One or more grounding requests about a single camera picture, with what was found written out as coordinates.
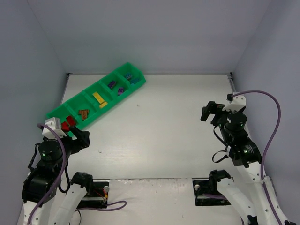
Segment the long red lego brick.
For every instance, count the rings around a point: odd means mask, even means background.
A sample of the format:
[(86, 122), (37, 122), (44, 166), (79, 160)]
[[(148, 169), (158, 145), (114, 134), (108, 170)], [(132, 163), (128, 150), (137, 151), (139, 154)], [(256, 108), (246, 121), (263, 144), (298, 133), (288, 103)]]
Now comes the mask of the long red lego brick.
[(66, 120), (67, 120), (67, 123), (69, 124), (69, 126), (75, 126), (77, 124), (76, 120), (71, 115), (66, 117)]

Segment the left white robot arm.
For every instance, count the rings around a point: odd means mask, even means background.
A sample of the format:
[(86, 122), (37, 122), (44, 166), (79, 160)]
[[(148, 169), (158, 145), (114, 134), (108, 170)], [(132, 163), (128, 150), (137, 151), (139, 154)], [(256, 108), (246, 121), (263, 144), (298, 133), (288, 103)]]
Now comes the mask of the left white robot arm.
[(46, 124), (39, 123), (38, 127), (45, 130), (50, 137), (45, 136), (41, 143), (35, 145), (35, 154), (40, 154), (40, 161), (33, 167), (34, 159), (32, 159), (28, 165), (30, 173), (22, 189), (23, 223), (66, 225), (70, 222), (79, 202), (90, 193), (93, 186), (92, 175), (76, 172), (65, 191), (66, 198), (54, 217), (50, 217), (50, 211), (69, 157), (89, 147), (90, 133), (71, 126), (70, 131), (75, 136), (75, 139), (72, 139), (66, 133), (60, 135), (60, 130), (52, 129)]

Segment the yellow long lego plate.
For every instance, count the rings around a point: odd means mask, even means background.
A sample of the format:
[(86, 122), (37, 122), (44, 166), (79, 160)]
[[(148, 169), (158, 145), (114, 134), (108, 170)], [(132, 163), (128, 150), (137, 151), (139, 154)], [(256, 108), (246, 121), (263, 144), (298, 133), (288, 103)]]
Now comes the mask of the yellow long lego plate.
[(92, 95), (99, 102), (99, 104), (105, 102), (103, 97), (98, 92), (94, 92)]

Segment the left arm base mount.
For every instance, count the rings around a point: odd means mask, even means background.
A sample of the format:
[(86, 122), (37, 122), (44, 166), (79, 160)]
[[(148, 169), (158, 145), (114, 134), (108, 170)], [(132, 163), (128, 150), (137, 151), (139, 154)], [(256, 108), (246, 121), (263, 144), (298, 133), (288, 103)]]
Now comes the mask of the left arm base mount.
[(93, 187), (79, 202), (76, 209), (106, 209), (109, 189), (109, 180), (94, 180)]

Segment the teal lego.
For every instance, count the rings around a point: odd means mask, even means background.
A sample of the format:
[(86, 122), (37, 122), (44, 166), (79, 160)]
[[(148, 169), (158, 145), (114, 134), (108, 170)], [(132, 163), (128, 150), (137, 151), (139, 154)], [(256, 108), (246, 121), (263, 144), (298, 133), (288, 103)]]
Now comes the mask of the teal lego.
[(130, 80), (130, 83), (131, 83), (131, 84), (136, 84), (137, 82), (139, 82), (139, 78), (138, 78), (138, 77), (136, 77), (136, 78)]

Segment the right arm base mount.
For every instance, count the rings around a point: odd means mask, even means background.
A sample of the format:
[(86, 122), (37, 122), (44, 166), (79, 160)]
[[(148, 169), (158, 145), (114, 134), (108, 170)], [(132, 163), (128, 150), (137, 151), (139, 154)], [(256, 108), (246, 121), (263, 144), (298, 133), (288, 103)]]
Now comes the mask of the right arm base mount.
[(230, 202), (219, 193), (214, 187), (210, 186), (208, 179), (192, 180), (195, 206), (228, 206)]

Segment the small red lego brick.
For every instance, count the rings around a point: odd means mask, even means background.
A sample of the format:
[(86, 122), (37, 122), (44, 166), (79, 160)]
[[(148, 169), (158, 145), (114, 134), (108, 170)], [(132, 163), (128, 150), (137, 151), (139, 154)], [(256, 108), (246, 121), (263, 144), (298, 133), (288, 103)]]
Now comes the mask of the small red lego brick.
[(69, 132), (70, 131), (69, 124), (66, 121), (61, 123), (61, 130), (64, 131), (64, 132)]

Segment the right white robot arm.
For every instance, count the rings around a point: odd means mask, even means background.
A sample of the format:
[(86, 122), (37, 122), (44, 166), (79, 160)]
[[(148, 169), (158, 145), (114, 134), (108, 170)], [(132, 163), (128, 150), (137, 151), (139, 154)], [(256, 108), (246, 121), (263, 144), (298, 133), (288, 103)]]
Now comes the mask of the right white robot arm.
[(206, 121), (209, 115), (214, 115), (211, 124), (220, 129), (227, 157), (241, 175), (250, 197), (243, 194), (226, 170), (211, 171), (210, 186), (234, 207), (244, 225), (292, 225), (278, 204), (270, 178), (261, 167), (261, 153), (245, 130), (247, 117), (243, 110), (225, 110), (225, 105), (209, 101), (202, 108), (200, 120)]

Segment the purple rounded lego brick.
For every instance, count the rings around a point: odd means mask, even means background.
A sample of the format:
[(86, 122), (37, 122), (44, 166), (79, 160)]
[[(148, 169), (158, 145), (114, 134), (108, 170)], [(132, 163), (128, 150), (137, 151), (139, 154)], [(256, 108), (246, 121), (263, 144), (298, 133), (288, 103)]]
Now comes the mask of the purple rounded lego brick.
[(117, 82), (112, 80), (108, 85), (107, 87), (110, 88), (111, 90), (116, 86)]

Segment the brown lego plate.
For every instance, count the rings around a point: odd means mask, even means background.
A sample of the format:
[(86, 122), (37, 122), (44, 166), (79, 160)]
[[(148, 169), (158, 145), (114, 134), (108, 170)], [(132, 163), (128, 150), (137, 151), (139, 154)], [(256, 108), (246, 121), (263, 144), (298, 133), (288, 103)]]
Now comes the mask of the brown lego plate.
[(82, 113), (80, 116), (81, 116), (81, 119), (82, 121), (86, 120), (88, 118), (88, 115), (87, 113)]

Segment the purple square lego plate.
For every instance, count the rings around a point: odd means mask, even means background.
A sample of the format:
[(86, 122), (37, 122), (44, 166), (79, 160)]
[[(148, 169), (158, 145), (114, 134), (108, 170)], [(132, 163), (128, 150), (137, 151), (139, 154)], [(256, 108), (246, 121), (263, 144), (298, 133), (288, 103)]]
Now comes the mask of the purple square lego plate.
[(124, 88), (123, 87), (118, 88), (118, 96), (120, 96), (122, 93), (124, 93)]

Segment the yellow rounded lego brick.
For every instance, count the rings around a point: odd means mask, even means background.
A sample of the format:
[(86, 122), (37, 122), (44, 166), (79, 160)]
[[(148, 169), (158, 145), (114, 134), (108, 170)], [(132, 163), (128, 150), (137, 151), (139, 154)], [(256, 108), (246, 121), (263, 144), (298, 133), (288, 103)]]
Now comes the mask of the yellow rounded lego brick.
[(103, 103), (101, 103), (101, 104), (99, 105), (99, 108), (104, 108), (104, 107), (107, 106), (107, 105), (108, 105), (107, 102), (103, 102)]

